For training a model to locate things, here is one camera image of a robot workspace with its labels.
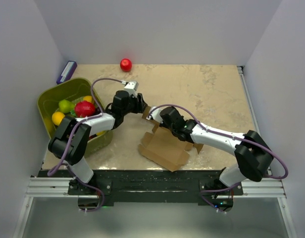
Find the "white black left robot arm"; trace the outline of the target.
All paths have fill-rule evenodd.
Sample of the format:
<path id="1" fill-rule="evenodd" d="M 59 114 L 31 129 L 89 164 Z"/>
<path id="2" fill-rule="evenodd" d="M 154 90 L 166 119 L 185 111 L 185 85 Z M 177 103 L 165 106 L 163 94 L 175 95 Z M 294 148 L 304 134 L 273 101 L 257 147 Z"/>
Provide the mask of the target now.
<path id="1" fill-rule="evenodd" d="M 147 106 L 141 93 L 133 96 L 120 90 L 115 93 L 110 108 L 103 113 L 84 118 L 66 116 L 48 144 L 48 150 L 60 159 L 48 171 L 48 176 L 53 176 L 60 166 L 65 165 L 80 180 L 79 188 L 82 192 L 94 193 L 97 188 L 96 181 L 91 179 L 94 172 L 84 157 L 89 137 L 118 128 L 127 114 L 142 114 Z"/>

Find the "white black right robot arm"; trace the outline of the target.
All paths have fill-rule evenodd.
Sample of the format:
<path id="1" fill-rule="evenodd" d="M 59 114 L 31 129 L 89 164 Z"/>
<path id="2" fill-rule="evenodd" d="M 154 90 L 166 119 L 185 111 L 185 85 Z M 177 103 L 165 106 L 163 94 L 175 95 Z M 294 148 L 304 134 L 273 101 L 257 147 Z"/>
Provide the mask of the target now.
<path id="1" fill-rule="evenodd" d="M 208 145 L 235 156 L 237 163 L 223 168 L 219 177 L 206 185 L 221 195 L 227 194 L 233 185 L 246 179 L 260 182 L 273 160 L 264 150 L 268 148 L 267 144 L 253 130 L 245 134 L 233 133 L 210 127 L 196 119 L 185 120 L 174 106 L 164 109 L 152 107 L 146 119 L 155 120 L 181 141 Z"/>

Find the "brown cardboard paper box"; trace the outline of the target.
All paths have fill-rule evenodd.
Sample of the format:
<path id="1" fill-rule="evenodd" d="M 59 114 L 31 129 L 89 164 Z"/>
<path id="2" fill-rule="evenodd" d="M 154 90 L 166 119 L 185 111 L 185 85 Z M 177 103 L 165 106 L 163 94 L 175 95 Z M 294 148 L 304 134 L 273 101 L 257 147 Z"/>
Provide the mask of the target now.
<path id="1" fill-rule="evenodd" d="M 143 119 L 149 120 L 147 107 Z M 184 119 L 179 111 L 171 105 L 160 112 L 162 123 L 150 120 L 154 127 L 146 132 L 138 145 L 140 154 L 155 162 L 162 168 L 174 172 L 184 166 L 190 155 L 189 151 L 196 148 L 199 153 L 203 145 L 192 141 L 190 133 L 197 125 L 194 119 Z"/>

